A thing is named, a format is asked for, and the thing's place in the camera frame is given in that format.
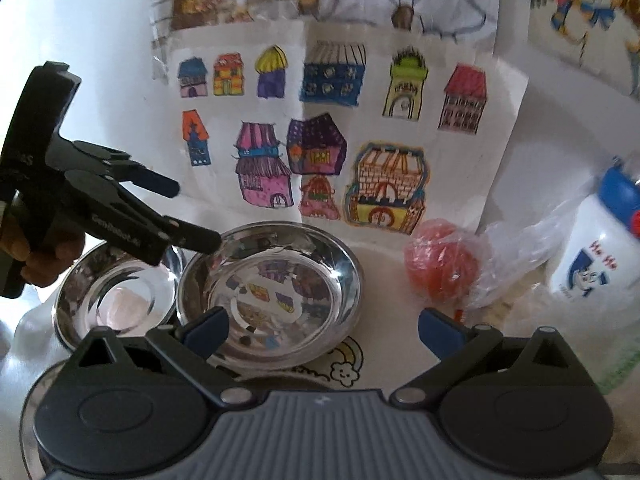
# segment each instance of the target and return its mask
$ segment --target red ball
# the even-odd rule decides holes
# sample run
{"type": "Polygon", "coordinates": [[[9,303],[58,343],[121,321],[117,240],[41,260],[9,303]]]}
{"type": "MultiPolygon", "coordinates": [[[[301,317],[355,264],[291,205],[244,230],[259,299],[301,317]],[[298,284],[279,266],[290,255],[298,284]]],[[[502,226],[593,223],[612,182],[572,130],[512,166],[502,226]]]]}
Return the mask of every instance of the red ball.
{"type": "Polygon", "coordinates": [[[404,248],[404,266],[413,287],[434,303],[464,298],[480,274],[473,237],[445,220],[419,225],[404,248]]]}

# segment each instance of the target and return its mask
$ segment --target screw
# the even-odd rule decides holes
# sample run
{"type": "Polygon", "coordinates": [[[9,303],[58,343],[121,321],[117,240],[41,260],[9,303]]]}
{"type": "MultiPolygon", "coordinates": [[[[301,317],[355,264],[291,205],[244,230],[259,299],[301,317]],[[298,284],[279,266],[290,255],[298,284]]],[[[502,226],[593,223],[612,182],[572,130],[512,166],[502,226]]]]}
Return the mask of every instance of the screw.
{"type": "Polygon", "coordinates": [[[418,404],[427,398],[427,394],[420,388],[400,388],[394,395],[402,404],[418,404]]]}
{"type": "Polygon", "coordinates": [[[254,398],[254,394],[246,388],[227,388],[220,394],[220,399],[225,404],[246,404],[254,398]]]}

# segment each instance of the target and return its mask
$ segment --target blue bottle cap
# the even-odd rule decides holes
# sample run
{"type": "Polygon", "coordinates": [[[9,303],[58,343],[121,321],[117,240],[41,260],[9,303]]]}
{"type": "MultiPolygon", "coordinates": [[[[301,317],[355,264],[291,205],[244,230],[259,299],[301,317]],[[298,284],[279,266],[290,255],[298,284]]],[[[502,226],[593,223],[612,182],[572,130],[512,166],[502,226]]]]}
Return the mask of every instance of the blue bottle cap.
{"type": "Polygon", "coordinates": [[[605,173],[598,198],[629,231],[640,237],[640,189],[622,173],[620,165],[605,173]]]}

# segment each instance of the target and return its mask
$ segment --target red button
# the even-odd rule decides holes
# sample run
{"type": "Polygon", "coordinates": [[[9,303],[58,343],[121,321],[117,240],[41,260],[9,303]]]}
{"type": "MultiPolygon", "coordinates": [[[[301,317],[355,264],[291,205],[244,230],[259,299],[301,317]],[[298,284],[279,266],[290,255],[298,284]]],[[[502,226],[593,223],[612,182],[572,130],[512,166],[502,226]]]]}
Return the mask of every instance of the red button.
{"type": "Polygon", "coordinates": [[[640,210],[636,211],[631,217],[631,232],[640,237],[640,210]]]}

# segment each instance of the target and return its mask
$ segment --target finger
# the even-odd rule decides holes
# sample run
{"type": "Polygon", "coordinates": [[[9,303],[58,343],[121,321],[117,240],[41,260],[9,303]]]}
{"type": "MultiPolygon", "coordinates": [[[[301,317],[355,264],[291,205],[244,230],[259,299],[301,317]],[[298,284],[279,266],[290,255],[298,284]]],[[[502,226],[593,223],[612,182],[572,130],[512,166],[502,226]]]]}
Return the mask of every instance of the finger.
{"type": "Polygon", "coordinates": [[[73,264],[73,260],[60,260],[53,254],[36,252],[29,255],[25,264],[39,274],[57,277],[73,264]]]}
{"type": "Polygon", "coordinates": [[[30,248],[18,221],[13,216],[2,219],[0,227],[0,249],[13,259],[23,262],[29,256],[30,248]]]}
{"type": "Polygon", "coordinates": [[[63,240],[56,245],[58,259],[77,260],[84,249],[84,233],[81,235],[65,234],[63,240]]]}
{"type": "Polygon", "coordinates": [[[20,271],[20,275],[26,282],[40,287],[52,285],[58,278],[57,275],[46,276],[44,274],[41,274],[37,270],[31,269],[31,267],[23,267],[20,271]]]}

